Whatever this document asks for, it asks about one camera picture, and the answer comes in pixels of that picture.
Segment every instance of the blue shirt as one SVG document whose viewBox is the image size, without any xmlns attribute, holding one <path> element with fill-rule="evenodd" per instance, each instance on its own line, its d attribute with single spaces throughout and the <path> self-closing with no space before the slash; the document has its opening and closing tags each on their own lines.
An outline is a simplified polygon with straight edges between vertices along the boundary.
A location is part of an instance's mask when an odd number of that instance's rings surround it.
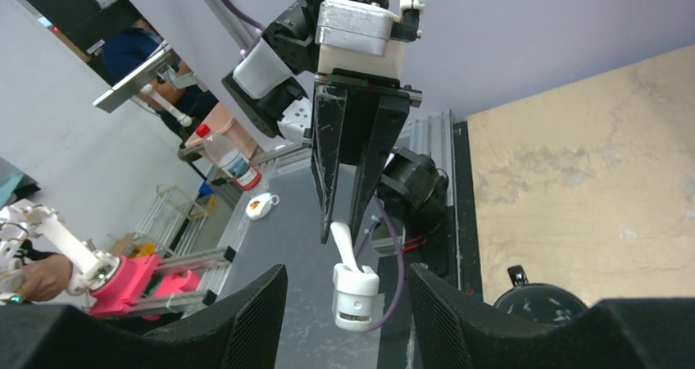
<svg viewBox="0 0 695 369">
<path fill-rule="evenodd" d="M 114 80 L 122 80 L 143 64 L 160 42 L 161 38 L 149 31 L 130 28 L 104 44 L 102 55 Z M 204 117 L 217 104 L 215 96 L 198 86 L 189 86 L 183 91 L 184 95 L 174 105 L 191 117 Z M 169 112 L 157 113 L 167 125 L 176 123 Z"/>
</svg>

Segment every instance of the black foam pad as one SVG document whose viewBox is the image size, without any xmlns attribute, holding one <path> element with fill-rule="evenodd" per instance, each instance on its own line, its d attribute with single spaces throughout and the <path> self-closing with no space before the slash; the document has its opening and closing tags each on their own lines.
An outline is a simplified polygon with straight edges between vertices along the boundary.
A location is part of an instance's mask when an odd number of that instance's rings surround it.
<svg viewBox="0 0 695 369">
<path fill-rule="evenodd" d="M 66 305 L 0 307 L 0 367 L 272 368 L 287 293 L 273 266 L 236 294 L 144 337 Z"/>
<path fill-rule="evenodd" d="M 508 315 L 414 264 L 425 368 L 695 367 L 695 299 L 606 299 L 563 326 Z"/>
</svg>

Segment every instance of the person's hand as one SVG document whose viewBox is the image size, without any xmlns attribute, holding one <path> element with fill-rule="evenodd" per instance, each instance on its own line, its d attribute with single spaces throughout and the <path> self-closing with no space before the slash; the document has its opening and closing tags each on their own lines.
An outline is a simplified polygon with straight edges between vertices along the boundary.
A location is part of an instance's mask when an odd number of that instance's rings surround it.
<svg viewBox="0 0 695 369">
<path fill-rule="evenodd" d="M 25 301 L 50 301 L 70 283 L 72 262 L 67 257 L 54 254 L 21 268 L 29 277 L 17 291 Z"/>
</svg>

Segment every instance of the white wall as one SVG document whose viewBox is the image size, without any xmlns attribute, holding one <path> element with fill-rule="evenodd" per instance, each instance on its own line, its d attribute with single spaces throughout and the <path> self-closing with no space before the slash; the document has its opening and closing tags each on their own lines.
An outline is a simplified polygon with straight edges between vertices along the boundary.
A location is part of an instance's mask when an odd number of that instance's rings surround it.
<svg viewBox="0 0 695 369">
<path fill-rule="evenodd" d="M 201 1 L 131 1 L 228 103 L 216 83 L 238 48 Z M 233 1 L 268 23 L 294 0 Z M 427 0 L 403 80 L 425 92 L 416 115 L 463 117 L 695 43 L 694 12 L 695 0 Z"/>
<path fill-rule="evenodd" d="M 106 83 L 17 1 L 0 0 L 0 29 L 0 155 L 78 237 L 109 248 L 107 233 L 137 226 L 158 183 L 195 193 L 201 179 L 158 118 L 131 102 L 92 107 Z"/>
</svg>

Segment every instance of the yellow object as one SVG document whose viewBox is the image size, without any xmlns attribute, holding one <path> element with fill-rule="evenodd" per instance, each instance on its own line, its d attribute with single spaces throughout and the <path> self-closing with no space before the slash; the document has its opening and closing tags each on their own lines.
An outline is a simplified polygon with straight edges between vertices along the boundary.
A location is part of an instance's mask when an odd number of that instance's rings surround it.
<svg viewBox="0 0 695 369">
<path fill-rule="evenodd" d="M 210 194 L 206 197 L 200 198 L 198 200 L 198 205 L 200 205 L 202 207 L 202 209 L 205 212 L 207 212 L 207 214 L 209 215 L 210 213 L 212 213 L 212 211 L 215 210 L 215 206 L 217 205 L 217 196 L 214 194 Z M 200 208 L 194 207 L 191 210 L 190 216 L 193 219 L 197 219 L 197 218 L 203 217 L 203 215 L 205 215 L 205 212 L 201 212 L 201 211 L 195 212 L 198 209 L 200 209 Z"/>
<path fill-rule="evenodd" d="M 157 250 L 155 244 L 141 244 L 133 249 L 133 252 L 128 256 L 130 258 L 140 258 L 153 255 Z"/>
</svg>

